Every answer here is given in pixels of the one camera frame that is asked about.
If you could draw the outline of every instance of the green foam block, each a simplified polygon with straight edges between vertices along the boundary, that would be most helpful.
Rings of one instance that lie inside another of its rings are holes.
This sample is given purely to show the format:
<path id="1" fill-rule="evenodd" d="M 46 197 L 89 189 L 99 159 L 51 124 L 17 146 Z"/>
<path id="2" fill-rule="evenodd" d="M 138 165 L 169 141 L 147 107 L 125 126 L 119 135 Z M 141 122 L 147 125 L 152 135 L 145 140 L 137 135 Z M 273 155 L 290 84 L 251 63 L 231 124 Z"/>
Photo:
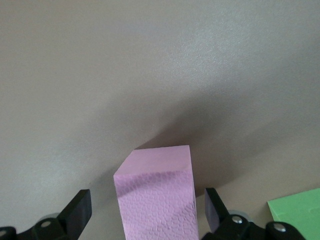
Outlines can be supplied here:
<path id="1" fill-rule="evenodd" d="M 306 240 L 320 239 L 320 188 L 268 201 L 274 221 L 291 224 Z"/>

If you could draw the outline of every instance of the pink foam block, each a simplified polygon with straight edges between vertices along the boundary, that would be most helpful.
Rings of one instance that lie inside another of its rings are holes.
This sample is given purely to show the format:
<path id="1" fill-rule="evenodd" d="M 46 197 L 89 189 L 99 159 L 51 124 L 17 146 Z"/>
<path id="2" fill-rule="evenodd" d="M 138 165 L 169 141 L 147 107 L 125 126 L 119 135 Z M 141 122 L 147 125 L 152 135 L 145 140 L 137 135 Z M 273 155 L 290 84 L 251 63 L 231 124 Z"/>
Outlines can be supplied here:
<path id="1" fill-rule="evenodd" d="M 189 146 L 134 150 L 114 174 L 126 240 L 198 240 Z"/>

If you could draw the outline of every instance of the foam block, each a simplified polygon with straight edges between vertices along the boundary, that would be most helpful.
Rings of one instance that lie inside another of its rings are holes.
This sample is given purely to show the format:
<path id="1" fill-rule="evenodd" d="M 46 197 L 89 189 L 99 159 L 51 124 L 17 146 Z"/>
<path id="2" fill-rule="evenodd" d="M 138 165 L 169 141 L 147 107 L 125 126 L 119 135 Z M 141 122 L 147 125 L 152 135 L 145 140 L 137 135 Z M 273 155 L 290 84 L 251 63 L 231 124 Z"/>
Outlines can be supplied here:
<path id="1" fill-rule="evenodd" d="M 275 221 L 291 224 L 307 240 L 320 239 L 320 188 L 268 201 Z"/>
<path id="2" fill-rule="evenodd" d="M 113 176 L 126 240 L 198 240 L 190 148 L 134 150 Z"/>

